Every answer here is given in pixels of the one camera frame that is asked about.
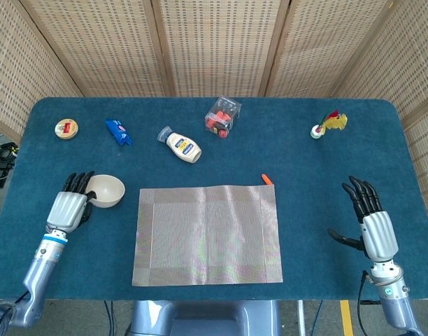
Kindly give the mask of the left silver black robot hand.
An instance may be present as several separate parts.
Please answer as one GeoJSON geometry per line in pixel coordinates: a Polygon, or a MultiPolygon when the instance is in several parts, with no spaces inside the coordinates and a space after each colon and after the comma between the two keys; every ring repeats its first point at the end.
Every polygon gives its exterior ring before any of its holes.
{"type": "Polygon", "coordinates": [[[48,215],[45,226],[47,233],[53,230],[70,233],[89,219],[92,212],[90,201],[97,198],[93,190],[86,192],[93,175],[94,171],[89,171],[68,176],[48,215]]]}

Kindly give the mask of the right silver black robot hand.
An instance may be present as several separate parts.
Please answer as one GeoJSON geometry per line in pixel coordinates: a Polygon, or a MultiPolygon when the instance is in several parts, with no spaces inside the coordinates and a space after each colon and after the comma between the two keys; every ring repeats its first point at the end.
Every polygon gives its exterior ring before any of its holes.
{"type": "Polygon", "coordinates": [[[376,189],[367,181],[354,176],[349,183],[343,183],[344,191],[350,197],[361,235],[359,239],[345,237],[329,228],[329,236],[336,242],[364,252],[375,263],[392,260],[399,251],[391,218],[381,203],[376,189]]]}

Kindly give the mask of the white ceramic bowl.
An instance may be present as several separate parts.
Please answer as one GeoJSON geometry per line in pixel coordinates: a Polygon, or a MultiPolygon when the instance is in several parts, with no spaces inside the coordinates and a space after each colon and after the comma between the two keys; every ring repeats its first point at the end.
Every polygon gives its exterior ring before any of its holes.
{"type": "Polygon", "coordinates": [[[90,202],[98,208],[110,208],[115,206],[125,194],[124,183],[115,176],[100,174],[90,178],[86,193],[95,192],[96,197],[90,202]]]}

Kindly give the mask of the grey-brown woven placemat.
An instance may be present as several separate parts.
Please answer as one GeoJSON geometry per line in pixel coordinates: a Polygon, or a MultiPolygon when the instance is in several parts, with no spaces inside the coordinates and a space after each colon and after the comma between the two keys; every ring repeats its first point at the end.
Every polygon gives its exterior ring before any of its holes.
{"type": "Polygon", "coordinates": [[[283,282],[275,188],[140,190],[131,282],[137,287],[283,282]]]}

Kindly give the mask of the round yellow tin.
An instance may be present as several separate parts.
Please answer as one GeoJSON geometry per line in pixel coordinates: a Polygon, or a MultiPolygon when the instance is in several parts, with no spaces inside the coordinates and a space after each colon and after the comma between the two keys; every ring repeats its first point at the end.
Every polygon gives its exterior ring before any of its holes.
{"type": "Polygon", "coordinates": [[[74,138],[78,133],[78,123],[74,119],[66,118],[55,125],[55,134],[63,140],[74,138]]]}

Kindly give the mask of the blue snack packet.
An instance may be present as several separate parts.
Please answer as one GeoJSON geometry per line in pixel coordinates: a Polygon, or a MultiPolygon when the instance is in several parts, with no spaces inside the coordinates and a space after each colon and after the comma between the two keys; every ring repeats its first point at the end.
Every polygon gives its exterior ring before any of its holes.
{"type": "Polygon", "coordinates": [[[133,144],[133,141],[130,135],[127,133],[123,124],[119,120],[107,118],[105,120],[105,124],[108,130],[110,131],[110,133],[112,134],[114,140],[119,145],[131,146],[133,144]]]}

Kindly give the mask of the blue table cloth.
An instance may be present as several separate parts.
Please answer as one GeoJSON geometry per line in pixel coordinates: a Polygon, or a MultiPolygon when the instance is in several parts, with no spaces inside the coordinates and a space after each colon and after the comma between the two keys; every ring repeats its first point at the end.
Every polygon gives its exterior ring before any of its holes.
{"type": "Polygon", "coordinates": [[[0,299],[24,292],[23,279],[57,193],[72,173],[118,177],[122,201],[94,209],[69,235],[48,285],[54,299],[346,299],[357,294],[363,253],[334,241],[328,228],[356,237],[359,223],[342,183],[349,176],[378,192],[397,237],[396,261],[413,298],[428,298],[428,217],[395,107],[378,99],[242,98],[231,134],[207,132],[212,98],[58,98],[31,110],[0,213],[0,299]],[[313,139],[329,113],[345,113],[343,130],[313,139]],[[55,125],[74,119],[72,139],[55,125]],[[119,120],[133,144],[119,145],[107,118],[119,120]],[[157,140],[169,126],[202,150],[188,163],[157,140]],[[283,282],[236,286],[134,287],[131,284],[141,188],[252,186],[266,174],[276,187],[283,282]]]}

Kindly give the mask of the metal table leg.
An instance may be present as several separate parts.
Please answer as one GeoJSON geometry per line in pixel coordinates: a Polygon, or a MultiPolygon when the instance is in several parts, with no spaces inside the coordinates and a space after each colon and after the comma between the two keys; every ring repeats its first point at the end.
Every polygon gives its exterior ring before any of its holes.
{"type": "Polygon", "coordinates": [[[297,324],[298,324],[298,336],[306,336],[303,300],[297,300],[297,324]]]}

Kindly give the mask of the colourful feather shuttlecock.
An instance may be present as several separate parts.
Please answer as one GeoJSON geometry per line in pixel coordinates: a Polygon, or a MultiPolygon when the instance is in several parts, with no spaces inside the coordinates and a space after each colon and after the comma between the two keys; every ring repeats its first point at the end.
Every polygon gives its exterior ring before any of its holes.
{"type": "Polygon", "coordinates": [[[327,130],[344,130],[347,123],[347,115],[335,110],[327,114],[318,125],[311,128],[310,136],[313,139],[319,139],[324,136],[327,130]]]}

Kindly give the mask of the mayonnaise squeeze bottle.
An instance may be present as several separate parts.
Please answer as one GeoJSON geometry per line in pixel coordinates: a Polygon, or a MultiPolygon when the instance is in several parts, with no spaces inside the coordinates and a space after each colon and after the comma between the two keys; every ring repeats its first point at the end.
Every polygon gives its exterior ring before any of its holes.
{"type": "Polygon", "coordinates": [[[195,141],[174,132],[169,126],[160,131],[157,140],[166,144],[181,160],[191,164],[194,164],[202,154],[202,150],[195,141]]]}

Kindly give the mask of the grey-blue robot torso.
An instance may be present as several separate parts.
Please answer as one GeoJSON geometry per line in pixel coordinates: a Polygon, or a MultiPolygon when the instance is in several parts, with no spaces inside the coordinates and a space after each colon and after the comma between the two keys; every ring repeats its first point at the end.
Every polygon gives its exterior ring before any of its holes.
{"type": "Polygon", "coordinates": [[[280,336],[275,300],[138,300],[126,336],[280,336]]]}

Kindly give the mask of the clear box with orange pieces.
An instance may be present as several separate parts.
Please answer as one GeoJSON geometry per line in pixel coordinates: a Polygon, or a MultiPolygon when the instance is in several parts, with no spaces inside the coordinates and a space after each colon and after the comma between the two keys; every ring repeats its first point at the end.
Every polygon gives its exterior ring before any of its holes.
{"type": "Polygon", "coordinates": [[[226,139],[234,125],[234,121],[239,118],[240,112],[241,103],[221,96],[205,115],[206,129],[221,139],[226,139]]]}

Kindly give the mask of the woven wooden folding screen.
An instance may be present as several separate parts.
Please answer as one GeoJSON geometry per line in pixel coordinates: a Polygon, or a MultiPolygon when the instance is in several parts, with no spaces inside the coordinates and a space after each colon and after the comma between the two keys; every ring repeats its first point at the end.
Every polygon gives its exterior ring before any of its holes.
{"type": "Polygon", "coordinates": [[[372,97],[428,213],[428,0],[0,0],[0,132],[44,97],[372,97]]]}

